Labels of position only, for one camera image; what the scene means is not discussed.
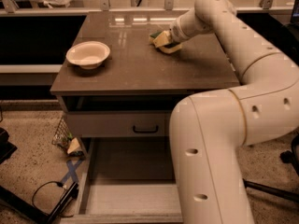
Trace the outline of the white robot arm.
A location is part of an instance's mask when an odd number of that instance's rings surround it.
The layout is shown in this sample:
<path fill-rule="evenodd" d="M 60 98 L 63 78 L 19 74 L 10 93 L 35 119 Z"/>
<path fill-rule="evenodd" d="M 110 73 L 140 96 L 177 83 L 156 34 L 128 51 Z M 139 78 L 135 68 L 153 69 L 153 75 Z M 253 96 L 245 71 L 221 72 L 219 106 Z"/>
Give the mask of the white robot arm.
<path fill-rule="evenodd" d="M 184 224 L 254 224 L 235 151 L 299 125 L 299 68 L 236 16 L 228 0 L 195 0 L 152 44 L 163 52 L 212 32 L 239 86 L 196 93 L 174 108 L 170 148 Z"/>

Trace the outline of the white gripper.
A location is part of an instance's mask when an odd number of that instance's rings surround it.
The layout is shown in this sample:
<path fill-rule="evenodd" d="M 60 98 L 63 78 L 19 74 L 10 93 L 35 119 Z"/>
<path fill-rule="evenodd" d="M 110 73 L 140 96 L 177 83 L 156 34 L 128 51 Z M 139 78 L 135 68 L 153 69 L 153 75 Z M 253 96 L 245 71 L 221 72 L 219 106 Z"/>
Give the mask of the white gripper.
<path fill-rule="evenodd" d="M 194 14 L 183 14 L 179 16 L 171 22 L 170 31 L 162 31 L 158 37 L 153 40 L 154 46 L 165 54 L 172 54 L 179 51 L 182 49 L 181 42 L 198 35 L 196 23 L 197 20 Z"/>

